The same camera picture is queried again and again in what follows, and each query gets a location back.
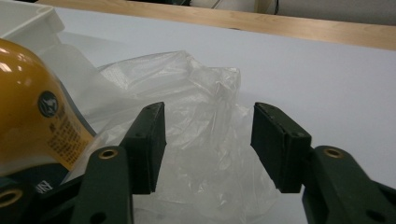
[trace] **plastic bag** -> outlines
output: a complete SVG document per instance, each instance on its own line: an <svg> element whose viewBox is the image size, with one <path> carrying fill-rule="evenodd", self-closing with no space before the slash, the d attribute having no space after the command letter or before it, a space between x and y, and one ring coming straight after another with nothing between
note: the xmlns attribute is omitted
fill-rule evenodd
<svg viewBox="0 0 396 224"><path fill-rule="evenodd" d="M156 192L134 195L134 223L250 223L273 204L275 188L249 146L252 111L235 104L237 69L207 68L180 51L107 65L92 78L75 97L99 133L69 179L97 148L118 145L144 106L163 101L168 144Z"/></svg>

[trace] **yellow bottle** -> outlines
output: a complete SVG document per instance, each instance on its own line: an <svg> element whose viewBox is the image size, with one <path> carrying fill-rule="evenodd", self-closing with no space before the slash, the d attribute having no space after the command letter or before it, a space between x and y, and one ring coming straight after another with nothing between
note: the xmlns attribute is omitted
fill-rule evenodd
<svg viewBox="0 0 396 224"><path fill-rule="evenodd" d="M93 136L33 52L0 39L0 176L59 162L70 170Z"/></svg>

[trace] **clear plastic bag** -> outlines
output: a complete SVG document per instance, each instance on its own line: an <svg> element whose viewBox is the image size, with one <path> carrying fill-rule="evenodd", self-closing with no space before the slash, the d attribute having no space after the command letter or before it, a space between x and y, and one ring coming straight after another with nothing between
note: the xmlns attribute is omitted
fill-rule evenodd
<svg viewBox="0 0 396 224"><path fill-rule="evenodd" d="M207 68L180 51L100 70L73 87L84 88L78 108L98 134L69 179L97 148L118 145L144 106L162 101L167 146L156 192L134 195L135 223L251 223L270 208L277 194L249 145L252 111L235 104L237 69Z"/></svg>

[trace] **wooden edge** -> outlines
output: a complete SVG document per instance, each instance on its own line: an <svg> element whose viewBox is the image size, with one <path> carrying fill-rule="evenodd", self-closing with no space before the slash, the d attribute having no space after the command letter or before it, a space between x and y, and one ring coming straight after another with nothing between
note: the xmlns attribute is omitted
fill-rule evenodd
<svg viewBox="0 0 396 224"><path fill-rule="evenodd" d="M124 0L39 0L38 4L232 28L378 49L396 50L396 26L265 15Z"/></svg>

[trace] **crumpled plastic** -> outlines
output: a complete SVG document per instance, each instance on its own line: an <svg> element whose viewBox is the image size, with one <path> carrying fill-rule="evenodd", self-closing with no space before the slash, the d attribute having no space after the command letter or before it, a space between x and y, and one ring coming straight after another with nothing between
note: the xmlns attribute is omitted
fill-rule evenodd
<svg viewBox="0 0 396 224"><path fill-rule="evenodd" d="M157 188L134 195L134 223L253 223L275 202L250 146L252 110L236 104L238 69L208 68L179 51L100 70L81 90L73 86L98 134L68 179L84 173L97 148L117 146L144 106L164 102L167 146Z"/></svg>

